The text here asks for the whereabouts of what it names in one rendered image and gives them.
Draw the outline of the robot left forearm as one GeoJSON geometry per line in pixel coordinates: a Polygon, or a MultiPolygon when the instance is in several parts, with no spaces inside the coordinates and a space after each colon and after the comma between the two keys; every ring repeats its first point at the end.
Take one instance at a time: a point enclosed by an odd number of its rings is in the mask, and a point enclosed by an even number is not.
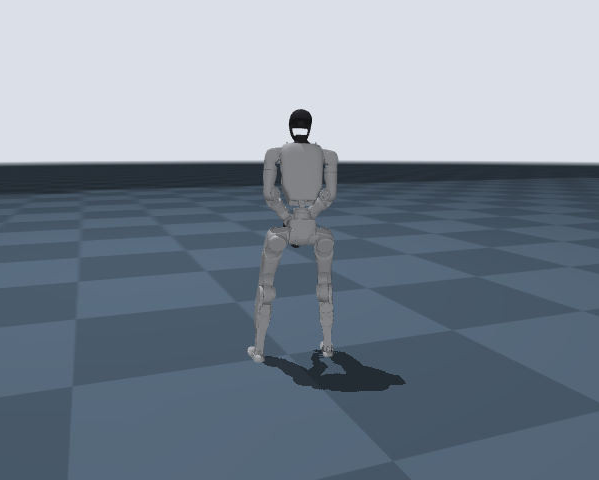
{"type": "Polygon", "coordinates": [[[287,226],[287,221],[292,219],[292,214],[290,214],[290,211],[283,204],[281,198],[276,201],[265,201],[267,205],[274,210],[278,217],[284,222],[285,226],[287,226]]]}

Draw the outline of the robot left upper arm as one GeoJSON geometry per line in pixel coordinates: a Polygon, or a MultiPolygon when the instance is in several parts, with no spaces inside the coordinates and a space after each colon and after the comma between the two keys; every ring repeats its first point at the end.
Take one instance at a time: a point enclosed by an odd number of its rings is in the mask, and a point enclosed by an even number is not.
{"type": "Polygon", "coordinates": [[[263,170],[263,197],[267,201],[280,198],[280,190],[274,186],[277,177],[277,166],[280,161],[282,147],[270,148],[266,151],[263,170]]]}

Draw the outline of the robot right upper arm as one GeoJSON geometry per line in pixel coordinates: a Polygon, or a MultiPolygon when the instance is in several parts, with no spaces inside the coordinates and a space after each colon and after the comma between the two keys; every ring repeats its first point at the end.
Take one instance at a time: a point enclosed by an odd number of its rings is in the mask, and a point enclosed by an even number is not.
{"type": "Polygon", "coordinates": [[[333,201],[337,194],[337,164],[338,155],[332,150],[323,150],[324,180],[326,188],[322,189],[319,197],[324,202],[333,201]]]}

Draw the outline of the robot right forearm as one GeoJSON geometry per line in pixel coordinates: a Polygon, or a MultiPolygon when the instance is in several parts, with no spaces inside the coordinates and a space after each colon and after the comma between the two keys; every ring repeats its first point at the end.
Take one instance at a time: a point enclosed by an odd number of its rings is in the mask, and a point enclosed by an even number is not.
{"type": "Polygon", "coordinates": [[[315,219],[316,216],[318,214],[320,214],[320,212],[322,212],[323,210],[327,209],[331,205],[332,202],[333,201],[324,202],[324,201],[322,201],[320,199],[320,197],[318,197],[317,200],[316,200],[316,202],[315,202],[315,204],[312,205],[312,206],[310,206],[310,207],[308,207],[310,209],[310,211],[311,211],[312,219],[315,219]]]}

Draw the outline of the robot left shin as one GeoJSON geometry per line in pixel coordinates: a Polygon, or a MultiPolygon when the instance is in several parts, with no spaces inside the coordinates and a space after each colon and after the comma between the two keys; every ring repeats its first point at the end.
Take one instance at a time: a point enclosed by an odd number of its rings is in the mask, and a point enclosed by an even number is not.
{"type": "Polygon", "coordinates": [[[270,303],[263,304],[263,296],[264,288],[263,286],[258,286],[254,309],[255,355],[258,355],[259,350],[261,352],[260,354],[263,355],[265,335],[269,326],[272,311],[272,305],[270,303]]]}

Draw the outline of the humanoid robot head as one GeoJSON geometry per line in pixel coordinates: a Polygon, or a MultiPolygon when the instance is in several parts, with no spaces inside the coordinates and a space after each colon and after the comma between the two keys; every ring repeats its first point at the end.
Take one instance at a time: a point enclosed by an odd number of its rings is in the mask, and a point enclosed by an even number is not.
{"type": "Polygon", "coordinates": [[[312,117],[308,111],[299,109],[299,110],[294,111],[291,114],[290,120],[289,120],[289,130],[290,130],[292,139],[295,141],[293,143],[309,143],[307,141],[307,138],[310,133],[311,124],[312,124],[312,117]],[[292,128],[308,129],[307,135],[295,135],[294,136],[292,128]]]}

